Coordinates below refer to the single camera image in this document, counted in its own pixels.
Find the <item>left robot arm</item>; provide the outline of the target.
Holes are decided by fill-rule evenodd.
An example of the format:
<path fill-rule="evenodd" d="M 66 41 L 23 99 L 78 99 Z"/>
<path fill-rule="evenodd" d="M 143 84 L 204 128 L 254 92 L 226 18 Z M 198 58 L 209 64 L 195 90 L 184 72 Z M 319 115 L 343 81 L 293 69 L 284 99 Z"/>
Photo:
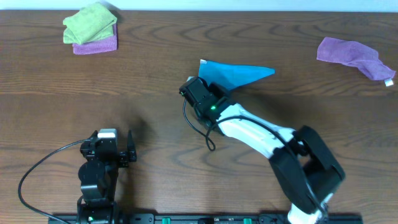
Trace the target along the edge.
<path fill-rule="evenodd" d="M 118 151 L 116 129 L 100 129 L 80 146 L 86 162 L 78 171 L 82 196 L 77 202 L 77 223 L 129 223 L 114 201 L 120 168 L 137 161 L 132 132 L 127 134 L 127 149 Z"/>

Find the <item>blue cloth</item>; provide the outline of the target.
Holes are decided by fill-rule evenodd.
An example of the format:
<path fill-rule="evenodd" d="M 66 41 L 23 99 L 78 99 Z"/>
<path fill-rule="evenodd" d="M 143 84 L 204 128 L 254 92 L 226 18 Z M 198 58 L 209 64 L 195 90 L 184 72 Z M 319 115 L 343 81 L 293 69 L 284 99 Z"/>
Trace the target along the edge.
<path fill-rule="evenodd" d="M 206 81 L 221 85 L 227 90 L 256 82 L 275 74 L 273 68 L 253 65 L 232 65 L 210 60 L 200 60 L 198 76 Z"/>

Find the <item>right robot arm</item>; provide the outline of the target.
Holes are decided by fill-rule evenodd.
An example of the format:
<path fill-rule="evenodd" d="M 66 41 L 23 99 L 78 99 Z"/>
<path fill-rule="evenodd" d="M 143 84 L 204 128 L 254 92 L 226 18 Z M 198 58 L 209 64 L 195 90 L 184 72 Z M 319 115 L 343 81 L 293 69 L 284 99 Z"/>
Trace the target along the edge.
<path fill-rule="evenodd" d="M 309 126 L 298 130 L 263 120 L 235 102 L 229 91 L 189 78 L 180 88 L 184 105 L 190 105 L 210 151 L 216 149 L 210 134 L 217 131 L 237 139 L 263 155 L 292 206 L 289 223 L 321 223 L 328 219 L 327 203 L 335 194 L 345 172 L 320 135 Z"/>

